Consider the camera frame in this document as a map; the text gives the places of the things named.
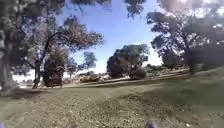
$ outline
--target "sky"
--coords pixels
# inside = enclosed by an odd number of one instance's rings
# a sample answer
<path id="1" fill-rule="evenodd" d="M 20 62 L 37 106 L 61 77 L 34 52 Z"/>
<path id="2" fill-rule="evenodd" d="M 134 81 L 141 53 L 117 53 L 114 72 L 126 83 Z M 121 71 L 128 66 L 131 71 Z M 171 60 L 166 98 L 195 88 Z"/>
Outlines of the sky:
<path id="1" fill-rule="evenodd" d="M 146 24 L 145 17 L 148 12 L 159 10 L 156 0 L 148 0 L 144 4 L 144 11 L 135 16 L 134 19 L 127 18 L 126 6 L 124 0 L 112 0 L 111 4 L 104 6 L 82 7 L 82 11 L 79 9 L 74 11 L 70 6 L 67 6 L 58 16 L 57 22 L 62 24 L 68 16 L 76 15 L 80 23 L 85 24 L 89 31 L 96 31 L 104 35 L 104 44 L 86 50 L 94 52 L 98 60 L 96 67 L 90 69 L 90 71 L 95 73 L 106 72 L 107 60 L 116 49 L 129 44 L 147 44 L 150 46 L 150 42 L 155 37 L 155 34 L 150 32 L 150 26 Z M 83 62 L 83 52 L 80 51 L 72 55 L 79 64 Z M 152 48 L 150 48 L 149 61 L 144 65 L 148 63 L 152 65 L 162 63 L 162 60 Z M 14 76 L 14 79 L 17 81 L 34 79 L 34 71 L 31 71 L 28 77 Z"/>

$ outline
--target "tree branch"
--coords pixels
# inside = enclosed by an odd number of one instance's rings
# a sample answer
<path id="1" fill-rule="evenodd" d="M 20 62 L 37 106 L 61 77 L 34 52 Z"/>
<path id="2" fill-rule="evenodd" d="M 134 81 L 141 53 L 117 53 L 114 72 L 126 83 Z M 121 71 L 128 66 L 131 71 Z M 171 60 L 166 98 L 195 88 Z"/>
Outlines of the tree branch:
<path id="1" fill-rule="evenodd" d="M 189 41 L 189 44 L 191 45 L 195 40 L 196 38 L 198 38 L 199 36 L 198 35 L 195 35 L 190 41 Z"/>
<path id="2" fill-rule="evenodd" d="M 28 64 L 32 69 L 35 69 L 36 67 L 34 65 L 32 65 L 28 60 L 24 59 L 24 61 L 26 62 L 26 64 Z"/>

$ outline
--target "green grass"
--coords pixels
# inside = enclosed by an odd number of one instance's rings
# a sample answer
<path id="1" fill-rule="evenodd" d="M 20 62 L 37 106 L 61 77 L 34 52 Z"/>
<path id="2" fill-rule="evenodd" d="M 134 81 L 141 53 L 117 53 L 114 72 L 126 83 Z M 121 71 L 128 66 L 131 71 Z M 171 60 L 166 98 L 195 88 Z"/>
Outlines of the green grass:
<path id="1" fill-rule="evenodd" d="M 224 69 L 163 80 L 92 84 L 0 98 L 6 128 L 222 128 Z"/>

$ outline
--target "ground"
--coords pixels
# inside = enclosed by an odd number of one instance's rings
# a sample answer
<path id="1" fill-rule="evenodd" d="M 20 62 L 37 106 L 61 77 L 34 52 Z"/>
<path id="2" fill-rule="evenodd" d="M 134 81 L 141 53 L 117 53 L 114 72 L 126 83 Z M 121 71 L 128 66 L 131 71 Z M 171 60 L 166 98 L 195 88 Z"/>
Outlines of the ground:
<path id="1" fill-rule="evenodd" d="M 92 83 L 0 99 L 6 128 L 222 128 L 224 68 L 194 77 Z"/>

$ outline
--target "tree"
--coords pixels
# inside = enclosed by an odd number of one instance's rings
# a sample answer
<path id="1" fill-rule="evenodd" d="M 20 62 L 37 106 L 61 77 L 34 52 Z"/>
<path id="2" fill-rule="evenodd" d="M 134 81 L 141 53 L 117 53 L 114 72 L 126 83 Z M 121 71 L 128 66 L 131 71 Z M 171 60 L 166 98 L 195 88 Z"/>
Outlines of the tree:
<path id="1" fill-rule="evenodd" d="M 147 75 L 147 72 L 144 68 L 138 68 L 136 71 L 131 72 L 130 76 L 132 79 L 144 79 Z"/>
<path id="2" fill-rule="evenodd" d="M 95 3 L 102 4 L 106 0 L 96 1 L 72 1 L 74 5 L 93 5 Z M 46 53 L 49 42 L 52 42 L 53 36 L 61 35 L 61 31 L 52 34 L 46 40 L 46 47 L 40 57 L 40 60 L 36 60 L 36 66 L 26 63 L 27 53 L 29 51 L 28 39 L 32 35 L 35 23 L 42 20 L 45 16 L 57 16 L 61 12 L 62 7 L 65 5 L 65 0 L 54 1 L 54 0 L 38 0 L 38 1 L 27 1 L 27 0 L 0 0 L 0 33 L 1 33 L 1 60 L 0 60 L 0 81 L 3 86 L 3 90 L 7 90 L 14 86 L 11 74 L 11 68 L 19 67 L 23 65 L 29 65 L 33 68 L 38 68 L 41 65 L 44 53 Z M 89 37 L 93 39 L 96 33 L 91 33 Z"/>
<path id="3" fill-rule="evenodd" d="M 127 45 L 117 49 L 107 62 L 107 71 L 111 77 L 131 74 L 148 61 L 149 47 L 145 44 Z"/>
<path id="4" fill-rule="evenodd" d="M 93 52 L 84 52 L 84 62 L 81 66 L 81 69 L 90 69 L 96 67 L 96 57 Z"/>
<path id="5" fill-rule="evenodd" d="M 209 11 L 208 5 L 200 0 L 186 2 L 158 0 L 158 2 L 164 12 L 150 12 L 147 15 L 147 23 L 152 25 L 151 31 L 159 33 L 151 44 L 159 53 L 167 50 L 167 48 L 177 52 L 184 51 L 190 74 L 194 74 L 196 60 L 192 49 L 208 43 L 208 40 L 202 36 L 204 33 L 201 30 L 209 31 L 202 29 L 208 28 L 209 25 L 198 25 L 202 19 L 206 18 L 199 17 L 200 10 L 204 11 L 201 15 L 209 14 L 211 10 Z"/>
<path id="6" fill-rule="evenodd" d="M 168 69 L 174 69 L 182 65 L 182 60 L 173 50 L 164 50 L 162 53 L 163 66 Z"/>
<path id="7" fill-rule="evenodd" d="M 67 72 L 70 75 L 70 79 L 72 75 L 77 71 L 78 71 L 78 64 L 75 62 L 73 58 L 69 58 L 67 63 Z"/>
<path id="8" fill-rule="evenodd" d="M 61 48 L 55 48 L 50 53 L 44 64 L 43 81 L 45 86 L 53 87 L 54 85 L 59 85 L 62 87 L 62 77 L 67 58 L 68 52 Z"/>

